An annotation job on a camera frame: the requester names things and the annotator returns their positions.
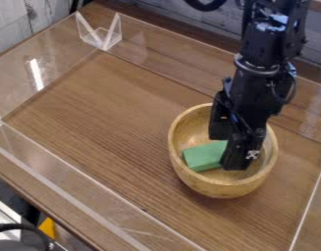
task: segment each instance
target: green sponge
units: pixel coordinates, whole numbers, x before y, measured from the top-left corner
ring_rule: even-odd
[[[187,167],[196,173],[219,168],[226,145],[227,141],[222,140],[184,149],[181,154]]]

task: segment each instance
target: wooden table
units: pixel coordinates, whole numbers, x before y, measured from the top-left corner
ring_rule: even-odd
[[[82,12],[93,22],[112,16],[98,3]],[[188,56],[181,64],[197,62],[197,55]],[[214,64],[218,81],[232,72],[231,55],[219,51]],[[206,250],[287,250],[321,171],[321,85],[299,81],[299,95],[271,122],[280,153],[270,177],[255,192],[232,200],[193,193],[167,157],[169,123],[184,109],[211,102],[208,86],[179,84],[94,51],[5,121]],[[116,250],[116,236],[1,157],[0,177],[94,249]],[[70,182],[64,187],[70,195],[90,189],[77,177]],[[98,200],[89,198],[88,206],[100,211]],[[305,240],[310,250],[321,247],[314,233]]]

